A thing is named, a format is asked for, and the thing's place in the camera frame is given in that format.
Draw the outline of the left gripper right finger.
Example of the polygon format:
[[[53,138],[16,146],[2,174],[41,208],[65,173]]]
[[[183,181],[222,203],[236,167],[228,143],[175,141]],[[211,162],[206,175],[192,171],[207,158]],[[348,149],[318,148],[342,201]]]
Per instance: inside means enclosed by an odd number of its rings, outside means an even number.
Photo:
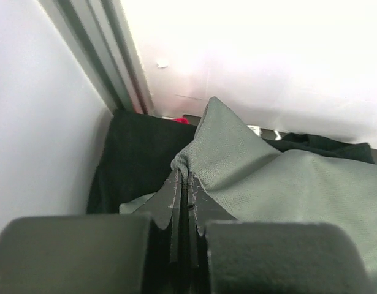
[[[242,222],[188,179],[190,259],[198,293],[373,293],[352,239],[336,225]]]

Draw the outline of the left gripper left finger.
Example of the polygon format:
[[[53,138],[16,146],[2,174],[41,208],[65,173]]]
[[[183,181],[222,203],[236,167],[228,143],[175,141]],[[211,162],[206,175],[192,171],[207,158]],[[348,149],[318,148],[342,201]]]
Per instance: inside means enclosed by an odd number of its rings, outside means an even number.
[[[0,233],[0,293],[173,293],[181,174],[130,214],[22,217]]]

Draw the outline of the grey t shirt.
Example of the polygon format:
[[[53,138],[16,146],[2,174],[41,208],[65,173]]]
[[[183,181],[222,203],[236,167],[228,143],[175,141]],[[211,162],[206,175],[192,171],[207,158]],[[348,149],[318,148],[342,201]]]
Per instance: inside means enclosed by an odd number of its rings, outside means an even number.
[[[197,175],[207,194],[240,221],[340,226],[377,278],[377,165],[280,152],[213,97],[171,167],[184,178]]]

